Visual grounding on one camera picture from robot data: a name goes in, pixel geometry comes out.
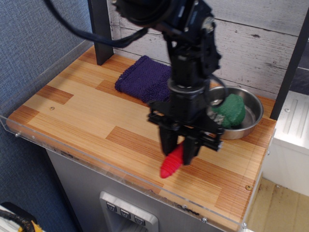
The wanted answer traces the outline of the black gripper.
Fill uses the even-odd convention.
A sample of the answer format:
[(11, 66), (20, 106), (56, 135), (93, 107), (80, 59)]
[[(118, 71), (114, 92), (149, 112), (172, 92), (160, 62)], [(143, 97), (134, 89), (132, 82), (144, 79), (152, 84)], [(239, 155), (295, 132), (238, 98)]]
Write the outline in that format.
[(180, 136), (184, 137), (184, 165), (190, 165), (201, 146), (218, 151), (222, 146), (224, 128), (208, 116), (210, 82), (201, 81), (183, 87), (175, 81), (168, 81), (168, 88), (168, 101), (148, 102), (148, 120), (159, 127), (163, 153), (166, 156), (171, 153)]

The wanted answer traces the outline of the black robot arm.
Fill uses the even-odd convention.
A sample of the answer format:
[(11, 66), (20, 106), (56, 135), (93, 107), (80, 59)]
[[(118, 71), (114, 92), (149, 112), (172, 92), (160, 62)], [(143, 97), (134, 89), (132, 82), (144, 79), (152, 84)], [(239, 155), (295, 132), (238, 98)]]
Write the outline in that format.
[(218, 150), (224, 128), (208, 116), (210, 81), (219, 69), (211, 8), (202, 0), (116, 0), (117, 12), (131, 23), (160, 31), (167, 42), (172, 74), (169, 100), (150, 101), (149, 120), (159, 126), (168, 155), (184, 137), (183, 163), (201, 146)]

